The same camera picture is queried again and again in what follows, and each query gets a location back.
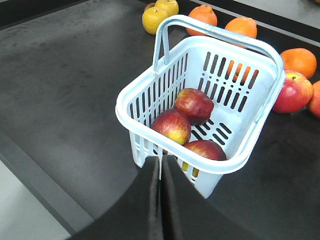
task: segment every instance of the table surface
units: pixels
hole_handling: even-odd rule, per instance
[[[54,186],[87,214],[75,230],[108,210],[139,170],[115,103],[152,63],[144,6],[90,0],[0,31],[1,153],[35,192]],[[170,37],[185,35],[176,29]],[[319,124],[306,110],[271,113],[246,166],[224,175],[208,201],[261,239],[316,239]],[[55,191],[45,193],[54,199]]]

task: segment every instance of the plastic basket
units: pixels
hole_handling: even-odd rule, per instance
[[[187,37],[169,49],[168,27],[172,25],[208,36]],[[159,59],[162,43],[164,54]],[[238,64],[242,68],[236,79],[233,76]],[[243,83],[247,68],[249,73]],[[152,66],[119,93],[115,112],[129,130],[138,166],[143,166],[147,156],[161,160],[163,149],[167,150],[176,156],[181,168],[183,162],[188,164],[185,175],[207,198],[224,174],[239,170],[248,161],[284,79],[282,59],[269,44],[175,15],[159,26]],[[150,128],[160,113],[174,105],[184,88],[202,90],[214,102],[207,123],[192,126],[190,141],[217,142],[226,153],[226,161],[199,156]]]

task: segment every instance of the apple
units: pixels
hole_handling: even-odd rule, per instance
[[[169,17],[179,12],[179,5],[176,0],[157,0],[154,6],[165,10]]]
[[[320,80],[312,84],[312,88],[312,98],[306,107],[314,116],[320,119]]]
[[[187,117],[174,108],[159,114],[151,128],[180,145],[186,144],[191,137],[191,124]]]
[[[280,114],[298,112],[308,104],[312,95],[312,84],[304,75],[285,70],[284,84],[272,110]]]
[[[226,153],[224,152],[222,147],[212,140],[195,140],[186,143],[184,147],[206,159],[216,161],[227,160]]]
[[[192,125],[199,125],[210,118],[214,102],[198,89],[185,88],[177,95],[174,108],[183,112]]]

